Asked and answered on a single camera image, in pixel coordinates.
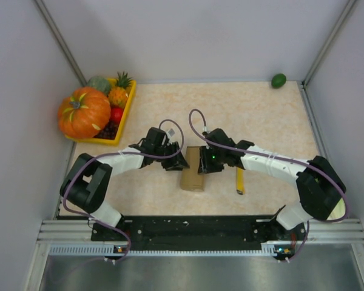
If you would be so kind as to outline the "yellow utility knife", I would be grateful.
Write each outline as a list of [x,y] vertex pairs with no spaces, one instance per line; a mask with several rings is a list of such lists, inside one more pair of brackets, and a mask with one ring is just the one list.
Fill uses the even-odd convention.
[[236,168],[236,191],[239,195],[244,195],[243,172],[243,169]]

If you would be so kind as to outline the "brown cardboard express box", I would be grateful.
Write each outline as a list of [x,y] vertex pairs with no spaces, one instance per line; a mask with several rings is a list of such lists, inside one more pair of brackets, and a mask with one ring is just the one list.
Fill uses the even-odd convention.
[[189,168],[183,169],[181,173],[180,188],[189,192],[203,192],[204,176],[198,174],[200,167],[200,147],[187,147],[185,159]]

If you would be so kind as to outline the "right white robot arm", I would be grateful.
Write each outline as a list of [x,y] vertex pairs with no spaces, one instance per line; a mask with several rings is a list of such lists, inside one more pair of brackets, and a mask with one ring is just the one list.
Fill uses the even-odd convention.
[[222,129],[204,132],[199,173],[220,172],[224,166],[264,173],[292,185],[298,191],[295,202],[283,206],[271,224],[272,235],[284,240],[294,227],[310,219],[339,222],[348,215],[346,187],[329,161],[322,156],[292,159],[256,146],[234,142]]

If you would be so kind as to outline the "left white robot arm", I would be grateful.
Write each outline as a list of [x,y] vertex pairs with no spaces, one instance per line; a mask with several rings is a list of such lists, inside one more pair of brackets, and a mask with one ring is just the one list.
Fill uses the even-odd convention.
[[61,185],[62,206],[104,225],[104,233],[110,239],[121,239],[126,231],[120,222],[124,215],[106,201],[110,178],[153,162],[160,162],[167,171],[188,168],[181,153],[184,136],[181,143],[170,142],[169,137],[164,130],[151,127],[146,137],[118,152],[79,155]]

